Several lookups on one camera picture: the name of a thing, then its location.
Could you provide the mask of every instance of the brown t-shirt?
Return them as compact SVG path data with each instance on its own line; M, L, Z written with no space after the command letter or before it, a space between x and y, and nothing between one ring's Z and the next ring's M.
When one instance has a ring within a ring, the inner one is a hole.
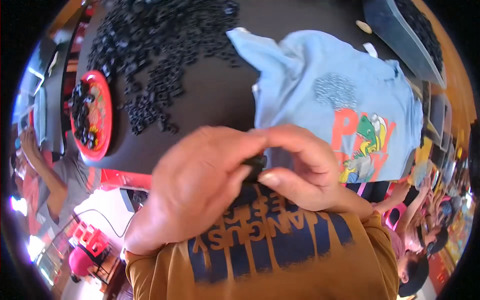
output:
M126 254L136 300L396 299L380 215L298 208L264 186L207 232L152 256Z

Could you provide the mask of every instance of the transparent plastic box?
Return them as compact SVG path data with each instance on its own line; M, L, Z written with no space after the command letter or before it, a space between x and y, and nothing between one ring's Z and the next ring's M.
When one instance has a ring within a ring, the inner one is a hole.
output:
M446 82L418 36L395 5L394 0L363 0L367 24L410 68L419 79L439 84Z

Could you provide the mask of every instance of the shirt sleeve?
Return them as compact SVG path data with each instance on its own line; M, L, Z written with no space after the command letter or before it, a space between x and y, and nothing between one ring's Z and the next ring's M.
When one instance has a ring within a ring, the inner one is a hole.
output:
M381 216L376 211L370 217L363 220L362 224L377 256L389 299L396 299L399 279L390 234L387 229L382 226Z
M157 254L139 256L131 252L125 252L127 262L126 275L133 289L135 300L150 299L150 289L156 268Z

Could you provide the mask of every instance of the light blue t-shirt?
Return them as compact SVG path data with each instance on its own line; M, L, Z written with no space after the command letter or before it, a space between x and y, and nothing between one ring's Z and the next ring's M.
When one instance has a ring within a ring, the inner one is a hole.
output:
M329 142L341 182L397 180L420 145L422 108L396 60L383 61L327 33L304 30L279 44L243 28L227 32L261 72L252 87L255 127L292 123ZM292 167L268 149L267 167Z

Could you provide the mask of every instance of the black cap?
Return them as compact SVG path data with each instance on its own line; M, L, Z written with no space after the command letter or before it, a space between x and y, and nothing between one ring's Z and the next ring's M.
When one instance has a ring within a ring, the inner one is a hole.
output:
M429 266L427 256L422 256L419 261L419 266L416 273L408 278L407 283L400 282L400 287L398 288L398 294L400 297L407 297L417 293L425 281L427 281Z

